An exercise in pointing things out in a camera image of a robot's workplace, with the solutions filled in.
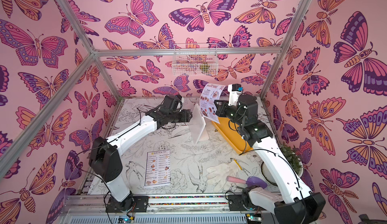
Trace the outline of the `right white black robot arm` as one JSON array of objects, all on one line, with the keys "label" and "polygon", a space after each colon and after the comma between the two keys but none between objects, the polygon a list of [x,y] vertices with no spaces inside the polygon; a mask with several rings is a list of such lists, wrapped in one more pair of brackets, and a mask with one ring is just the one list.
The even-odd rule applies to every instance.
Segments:
[{"label": "right white black robot arm", "polygon": [[272,131],[258,119],[257,98],[242,94],[233,103],[215,100],[215,106],[218,117],[228,118],[238,126],[237,132],[262,159],[281,193],[249,187],[243,194],[247,203],[271,212],[280,224],[317,221],[326,201],[301,180],[281,152]]}]

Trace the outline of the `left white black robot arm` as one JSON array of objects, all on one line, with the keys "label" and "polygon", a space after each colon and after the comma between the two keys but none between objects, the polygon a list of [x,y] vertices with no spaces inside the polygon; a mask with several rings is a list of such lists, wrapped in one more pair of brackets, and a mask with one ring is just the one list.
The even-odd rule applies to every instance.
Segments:
[{"label": "left white black robot arm", "polygon": [[189,123],[192,111],[183,109],[181,95],[166,95],[161,104],[140,114],[140,119],[108,138],[93,140],[89,166],[106,183],[118,203],[129,200],[131,191],[124,181],[122,155],[136,142],[168,123]]}]

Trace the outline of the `pink food menu sheet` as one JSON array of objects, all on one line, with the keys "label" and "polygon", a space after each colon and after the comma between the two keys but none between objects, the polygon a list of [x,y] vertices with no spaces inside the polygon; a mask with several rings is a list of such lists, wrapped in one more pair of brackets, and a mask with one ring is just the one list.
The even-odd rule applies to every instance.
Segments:
[{"label": "pink food menu sheet", "polygon": [[200,112],[203,117],[219,123],[216,115],[215,100],[219,100],[224,90],[224,85],[206,84],[200,96]]}]

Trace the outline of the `clear acrylic menu holder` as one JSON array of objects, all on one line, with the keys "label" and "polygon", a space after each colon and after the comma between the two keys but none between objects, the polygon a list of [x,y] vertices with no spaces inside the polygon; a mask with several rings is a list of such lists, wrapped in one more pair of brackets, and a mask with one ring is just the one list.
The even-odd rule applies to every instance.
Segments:
[{"label": "clear acrylic menu holder", "polygon": [[193,144],[197,144],[200,141],[209,140],[208,133],[206,131],[206,121],[202,116],[199,105],[196,104],[193,107],[192,119],[188,123],[190,134]]}]

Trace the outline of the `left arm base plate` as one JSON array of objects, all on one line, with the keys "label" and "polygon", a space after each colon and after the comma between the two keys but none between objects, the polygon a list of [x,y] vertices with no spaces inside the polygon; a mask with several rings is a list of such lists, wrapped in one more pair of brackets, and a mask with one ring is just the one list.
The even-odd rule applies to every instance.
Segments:
[{"label": "left arm base plate", "polygon": [[123,202],[110,197],[106,209],[108,213],[145,213],[148,204],[148,196],[128,196]]}]

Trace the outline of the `white yellow menu sheet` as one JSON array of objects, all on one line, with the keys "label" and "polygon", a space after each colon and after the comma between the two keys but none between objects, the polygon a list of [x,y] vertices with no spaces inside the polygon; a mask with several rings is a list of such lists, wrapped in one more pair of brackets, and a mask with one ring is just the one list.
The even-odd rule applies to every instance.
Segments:
[{"label": "white yellow menu sheet", "polygon": [[170,184],[170,150],[158,150],[147,153],[145,183],[146,188]]}]

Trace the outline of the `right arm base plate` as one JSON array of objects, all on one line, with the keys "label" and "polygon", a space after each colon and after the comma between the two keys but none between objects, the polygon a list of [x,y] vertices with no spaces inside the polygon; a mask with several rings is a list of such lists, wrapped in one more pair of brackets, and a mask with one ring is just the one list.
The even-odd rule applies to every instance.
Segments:
[{"label": "right arm base plate", "polygon": [[252,212],[256,211],[257,207],[248,205],[242,198],[242,195],[228,195],[228,206],[230,211],[240,211],[240,212]]}]

